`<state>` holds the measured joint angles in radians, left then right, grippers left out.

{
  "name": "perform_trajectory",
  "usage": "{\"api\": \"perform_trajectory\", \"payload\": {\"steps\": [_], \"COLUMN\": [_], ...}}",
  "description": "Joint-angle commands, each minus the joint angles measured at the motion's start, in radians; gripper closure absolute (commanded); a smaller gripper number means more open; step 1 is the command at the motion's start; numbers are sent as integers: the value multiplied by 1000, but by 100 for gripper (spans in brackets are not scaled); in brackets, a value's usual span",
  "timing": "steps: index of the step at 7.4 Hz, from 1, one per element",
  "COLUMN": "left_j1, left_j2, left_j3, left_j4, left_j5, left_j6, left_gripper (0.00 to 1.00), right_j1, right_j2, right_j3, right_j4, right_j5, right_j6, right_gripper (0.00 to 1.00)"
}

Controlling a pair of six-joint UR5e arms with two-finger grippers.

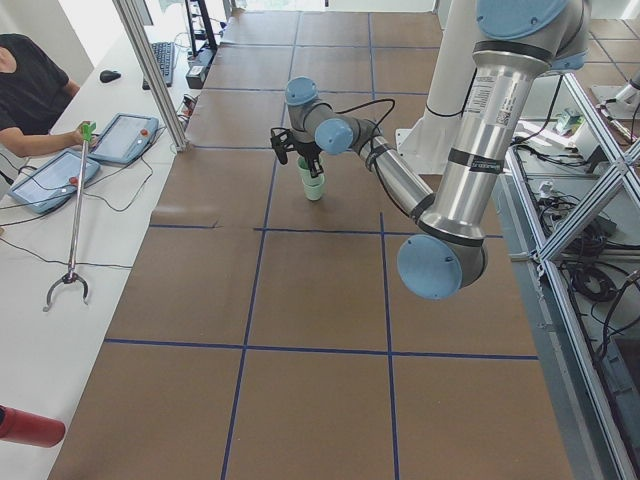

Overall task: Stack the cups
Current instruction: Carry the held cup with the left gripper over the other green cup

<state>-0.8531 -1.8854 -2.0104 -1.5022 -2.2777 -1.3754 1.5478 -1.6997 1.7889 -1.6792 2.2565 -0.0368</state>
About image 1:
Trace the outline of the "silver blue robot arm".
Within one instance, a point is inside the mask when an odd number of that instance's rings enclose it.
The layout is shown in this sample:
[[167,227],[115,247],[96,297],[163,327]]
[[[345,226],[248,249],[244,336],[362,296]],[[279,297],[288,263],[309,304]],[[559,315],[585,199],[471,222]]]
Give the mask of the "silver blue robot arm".
[[281,163],[289,152],[312,177],[322,153],[358,154],[396,207],[419,228],[401,246],[405,286],[447,298],[484,272],[484,211],[534,81],[579,69],[586,57],[587,1],[455,1],[451,4],[422,119],[413,136],[422,155],[445,154],[430,188],[371,121],[337,112],[307,77],[285,90],[290,124],[271,131]]

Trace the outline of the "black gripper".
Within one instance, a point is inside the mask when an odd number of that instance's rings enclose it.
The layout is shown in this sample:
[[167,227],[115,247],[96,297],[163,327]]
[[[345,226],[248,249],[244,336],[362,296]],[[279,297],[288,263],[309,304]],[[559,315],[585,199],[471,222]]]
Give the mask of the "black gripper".
[[306,160],[311,178],[317,178],[323,173],[320,160],[321,149],[314,141],[303,141],[291,129],[272,127],[270,129],[270,142],[271,148],[274,150],[281,165],[286,165],[288,163],[288,153],[295,151]]

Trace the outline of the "person's hand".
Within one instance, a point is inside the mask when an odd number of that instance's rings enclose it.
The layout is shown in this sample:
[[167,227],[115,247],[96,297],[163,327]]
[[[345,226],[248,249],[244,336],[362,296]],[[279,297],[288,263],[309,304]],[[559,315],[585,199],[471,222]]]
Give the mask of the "person's hand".
[[83,127],[84,124],[80,124],[73,131],[69,131],[64,134],[66,148],[81,146],[83,144]]

